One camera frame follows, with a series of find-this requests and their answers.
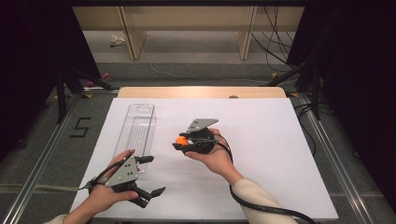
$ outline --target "clear plastic tray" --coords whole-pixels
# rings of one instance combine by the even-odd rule
[[[129,106],[114,156],[127,149],[134,149],[134,155],[138,157],[149,155],[157,121],[154,108],[154,105],[142,104]],[[139,164],[139,173],[145,173],[148,165]]]

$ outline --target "white tabletop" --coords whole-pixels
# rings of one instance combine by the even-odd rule
[[[96,217],[122,220],[246,220],[225,180],[172,143],[194,119],[219,119],[217,128],[233,151],[235,167],[265,187],[285,207],[316,220],[337,219],[289,99],[114,99],[81,186],[102,172],[114,154],[130,104],[153,104],[157,117],[154,162],[137,186],[166,187],[143,209],[116,203]],[[88,196],[80,190],[72,209]]]

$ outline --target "human arm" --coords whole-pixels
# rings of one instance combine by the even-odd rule
[[[226,142],[220,137],[219,130],[209,129],[218,137],[219,143],[227,147]],[[196,152],[186,152],[187,157],[201,161],[213,173],[221,175],[232,186],[233,193],[240,199],[264,206],[280,208],[281,205],[264,188],[253,180],[244,178],[233,166],[229,153],[225,148],[215,145],[209,154],[199,154]],[[276,215],[256,211],[245,206],[242,210],[250,224],[294,224],[295,220],[290,216]]]
[[[117,161],[124,160],[131,154],[134,153],[134,150],[126,150],[116,156],[110,164],[113,164]],[[105,176],[111,177],[114,172],[117,171],[117,167],[109,170]],[[137,198],[137,193],[131,190],[127,190],[124,192],[116,193],[112,188],[107,188],[104,185],[96,185],[90,196],[75,210],[73,210],[68,215],[58,216],[50,222],[46,224],[85,224],[91,218],[93,218],[96,214],[100,212],[104,212],[109,209],[114,203],[129,201],[134,198]]]

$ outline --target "orange object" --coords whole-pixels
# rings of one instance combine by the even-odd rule
[[[176,139],[176,143],[177,143],[177,144],[181,144],[182,146],[186,146],[186,145],[189,144],[189,143],[187,142],[187,138],[186,138],[185,136],[179,136],[179,137]]]

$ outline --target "sleeve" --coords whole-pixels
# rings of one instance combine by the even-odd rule
[[[64,224],[64,217],[66,217],[66,215],[57,216],[53,220],[46,222],[44,224]]]
[[[276,199],[253,180],[242,178],[233,185],[233,193],[249,203],[281,208]],[[256,211],[241,206],[250,224],[296,224],[293,217]]]

